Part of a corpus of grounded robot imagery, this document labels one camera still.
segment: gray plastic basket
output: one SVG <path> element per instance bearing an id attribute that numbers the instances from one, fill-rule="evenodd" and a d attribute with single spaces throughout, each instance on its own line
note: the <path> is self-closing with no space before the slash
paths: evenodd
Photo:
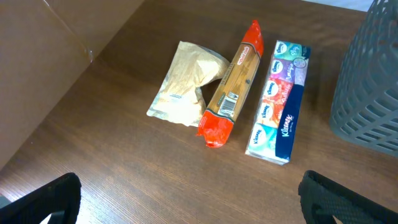
<path id="1" fill-rule="evenodd" d="M 398 0 L 372 3 L 341 65 L 330 127 L 398 157 Z"/>

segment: orange plastic wrapper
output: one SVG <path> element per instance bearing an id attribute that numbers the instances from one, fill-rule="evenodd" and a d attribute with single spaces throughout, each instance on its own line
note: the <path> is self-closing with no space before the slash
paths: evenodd
<path id="1" fill-rule="evenodd" d="M 205 137 L 208 147 L 226 143 L 248 95 L 263 50 L 261 28 L 254 20 L 199 123 L 197 135 Z"/>

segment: brown table surface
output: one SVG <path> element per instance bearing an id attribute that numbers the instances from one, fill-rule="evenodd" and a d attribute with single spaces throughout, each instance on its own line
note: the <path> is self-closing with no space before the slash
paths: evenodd
<path id="1" fill-rule="evenodd" d="M 398 160 L 328 127 L 341 59 L 364 17 L 298 0 L 146 1 L 0 172 L 0 192 L 15 200 L 75 172 L 79 223 L 304 223 L 297 187 L 312 169 L 398 211 Z M 264 56 L 225 146 L 146 116 L 180 40 L 231 60 L 254 18 Z M 244 154 L 277 39 L 313 49 L 284 166 Z M 203 88 L 206 102 L 217 84 Z"/>

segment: barcode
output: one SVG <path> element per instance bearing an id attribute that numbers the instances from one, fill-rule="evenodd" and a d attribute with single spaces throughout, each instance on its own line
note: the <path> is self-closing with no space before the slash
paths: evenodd
<path id="1" fill-rule="evenodd" d="M 223 104 L 221 104 L 220 106 L 218 114 L 232 117 L 234 115 L 235 105 L 236 105 L 236 100 L 233 100 L 229 97 L 225 97 Z"/>

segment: kleenex logo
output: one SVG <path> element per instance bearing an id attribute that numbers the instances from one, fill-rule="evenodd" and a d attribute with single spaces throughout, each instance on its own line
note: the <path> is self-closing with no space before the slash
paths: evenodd
<path id="1" fill-rule="evenodd" d="M 272 109 L 271 105 L 268 103 L 262 103 L 261 105 L 261 116 L 262 118 L 269 119 L 272 117 L 272 114 L 274 113 L 274 110 Z"/>
<path id="2" fill-rule="evenodd" d="M 280 131 L 282 132 L 282 137 L 288 137 L 289 136 L 289 124 L 291 121 L 293 121 L 294 117 L 290 114 L 288 114 L 285 118 L 285 123 L 284 123 L 284 128 L 282 128 Z"/>
<path id="3" fill-rule="evenodd" d="M 284 69 L 284 65 L 280 60 L 274 60 L 272 62 L 272 69 L 271 69 L 272 74 L 278 74 L 282 71 L 282 69 Z"/>
<path id="4" fill-rule="evenodd" d="M 254 139 L 253 139 L 255 144 L 259 143 L 259 135 L 260 135 L 260 133 L 261 133 L 261 130 L 257 130 L 256 137 L 254 137 Z"/>
<path id="5" fill-rule="evenodd" d="M 268 90 L 267 90 L 268 95 L 271 95 L 271 94 L 272 94 L 272 87 L 273 87 L 274 85 L 275 85 L 274 82 L 272 82 L 271 84 L 269 84 L 269 88 L 268 88 Z"/>
<path id="6" fill-rule="evenodd" d="M 266 89 L 264 90 L 265 96 L 275 96 L 279 91 L 278 84 L 272 80 L 268 80 Z"/>
<path id="7" fill-rule="evenodd" d="M 283 54 L 283 53 L 286 52 L 286 50 L 287 50 L 286 44 L 283 43 L 283 42 L 279 42 L 279 41 L 278 41 L 277 47 L 276 47 L 276 49 L 275 49 L 274 54 L 276 54 L 276 55 Z"/>

